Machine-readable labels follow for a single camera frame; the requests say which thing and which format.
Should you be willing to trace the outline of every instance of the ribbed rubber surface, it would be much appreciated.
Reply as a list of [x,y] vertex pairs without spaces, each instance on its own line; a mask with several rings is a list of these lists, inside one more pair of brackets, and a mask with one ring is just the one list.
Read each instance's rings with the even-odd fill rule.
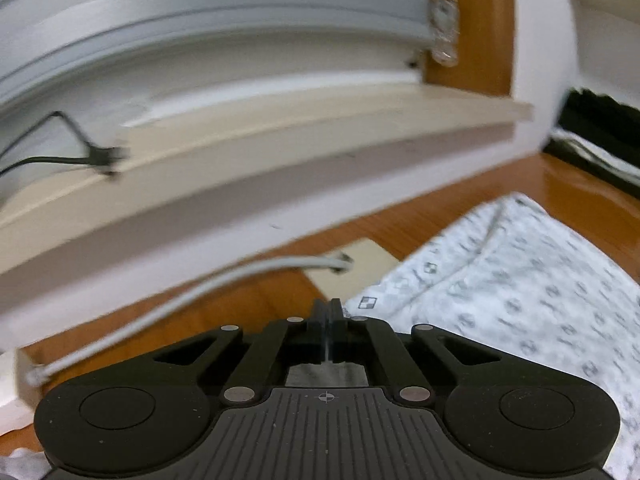
[[[50,480],[76,475],[54,471]],[[275,388],[252,408],[224,412],[189,456],[144,480],[510,480],[458,449],[427,410],[379,388]],[[567,480],[606,480],[592,470]]]

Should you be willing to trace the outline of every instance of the patterned cloth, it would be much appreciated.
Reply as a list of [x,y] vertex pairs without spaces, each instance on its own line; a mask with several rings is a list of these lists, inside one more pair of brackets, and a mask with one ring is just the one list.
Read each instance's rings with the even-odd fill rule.
[[40,480],[50,470],[42,452],[19,447],[9,456],[0,456],[0,480]]
[[344,309],[396,332],[430,323],[597,384],[622,420],[606,471],[640,478],[640,287],[527,196],[479,205]]

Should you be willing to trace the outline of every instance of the crosshair marking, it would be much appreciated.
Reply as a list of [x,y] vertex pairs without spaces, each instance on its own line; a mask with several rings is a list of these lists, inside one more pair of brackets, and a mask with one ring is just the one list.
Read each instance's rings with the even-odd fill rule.
[[325,392],[324,394],[320,394],[316,397],[316,399],[322,400],[322,402],[324,402],[325,404],[337,398],[338,397],[336,397],[334,394],[330,394],[329,392]]

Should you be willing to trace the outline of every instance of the white curved panel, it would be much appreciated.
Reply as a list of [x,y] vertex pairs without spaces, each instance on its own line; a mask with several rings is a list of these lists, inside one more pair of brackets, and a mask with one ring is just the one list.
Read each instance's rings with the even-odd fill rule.
[[431,42],[428,0],[0,0],[0,107],[71,70],[211,34],[341,30]]

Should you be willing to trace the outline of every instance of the circular pad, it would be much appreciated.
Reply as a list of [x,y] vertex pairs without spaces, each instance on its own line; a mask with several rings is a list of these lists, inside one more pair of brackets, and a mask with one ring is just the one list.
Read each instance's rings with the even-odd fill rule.
[[125,430],[147,420],[156,400],[136,388],[107,388],[88,396],[80,414],[92,426],[103,430]]
[[513,386],[463,384],[447,398],[444,421],[460,446],[521,474],[558,475],[604,464],[620,426],[605,392],[577,378],[546,387],[501,379]]
[[206,431],[210,401],[195,384],[107,386],[67,381],[38,405],[49,461],[80,476],[129,476],[171,462]]
[[546,388],[519,388],[500,400],[500,411],[514,424],[530,430],[552,430],[574,416],[574,404]]

